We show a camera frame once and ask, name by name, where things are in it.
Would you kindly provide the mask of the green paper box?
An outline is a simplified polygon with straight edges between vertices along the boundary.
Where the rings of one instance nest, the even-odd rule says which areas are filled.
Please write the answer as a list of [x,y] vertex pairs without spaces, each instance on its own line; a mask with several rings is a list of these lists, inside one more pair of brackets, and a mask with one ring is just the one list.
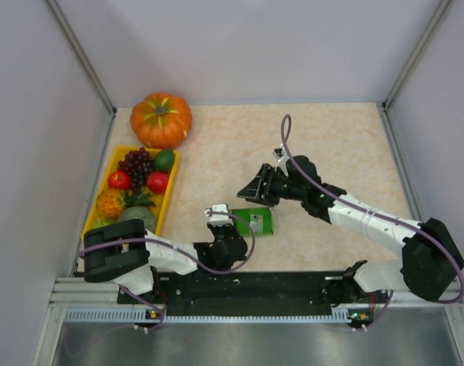
[[256,236],[272,236],[274,219],[269,207],[252,207],[232,209],[232,213],[244,220]]

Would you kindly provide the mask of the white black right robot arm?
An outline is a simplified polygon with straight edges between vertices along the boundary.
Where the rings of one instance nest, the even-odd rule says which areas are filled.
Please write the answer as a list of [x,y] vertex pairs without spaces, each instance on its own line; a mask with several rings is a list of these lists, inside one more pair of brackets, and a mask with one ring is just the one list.
[[423,300],[444,303],[445,291],[464,268],[446,225],[405,220],[357,200],[345,190],[321,180],[315,165],[295,156],[282,166],[264,163],[237,196],[275,207],[281,200],[298,201],[312,217],[364,235],[394,253],[387,262],[363,262],[343,283],[345,296],[362,301],[370,292],[410,291]]

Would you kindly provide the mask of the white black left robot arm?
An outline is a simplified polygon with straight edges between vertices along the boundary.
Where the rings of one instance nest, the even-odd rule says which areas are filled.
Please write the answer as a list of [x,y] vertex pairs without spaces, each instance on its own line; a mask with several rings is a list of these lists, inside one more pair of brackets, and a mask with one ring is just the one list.
[[215,275],[236,271],[247,262],[255,244],[247,244],[233,220],[209,223],[212,242],[179,244],[147,230],[131,219],[89,230],[80,256],[88,283],[114,282],[144,302],[158,298],[158,270],[185,276],[204,270]]

